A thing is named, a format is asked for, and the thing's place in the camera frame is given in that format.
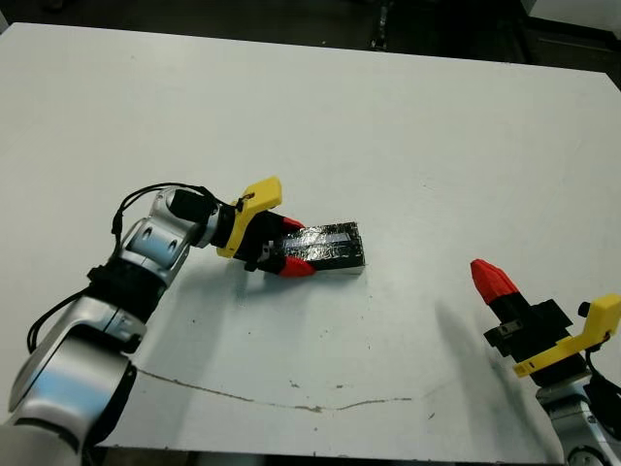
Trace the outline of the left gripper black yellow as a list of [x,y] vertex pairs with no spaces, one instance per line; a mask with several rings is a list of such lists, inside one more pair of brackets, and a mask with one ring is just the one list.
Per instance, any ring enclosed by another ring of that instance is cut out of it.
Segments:
[[248,271],[256,270],[259,265],[263,272],[286,278],[314,275],[316,269],[310,263],[294,256],[271,256],[260,262],[264,245],[278,232],[286,235],[305,227],[299,220],[272,212],[281,202],[280,179],[273,176],[248,186],[232,204],[220,204],[215,229],[216,253],[242,261]]

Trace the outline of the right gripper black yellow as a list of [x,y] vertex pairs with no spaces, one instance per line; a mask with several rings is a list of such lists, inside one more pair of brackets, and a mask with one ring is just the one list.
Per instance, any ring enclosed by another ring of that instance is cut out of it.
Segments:
[[530,377],[539,387],[559,383],[586,371],[581,354],[607,342],[620,323],[620,296],[608,294],[580,305],[582,331],[571,335],[571,320],[548,299],[531,305],[499,267],[471,262],[474,287],[500,324],[484,333],[488,344],[515,362],[519,378]]

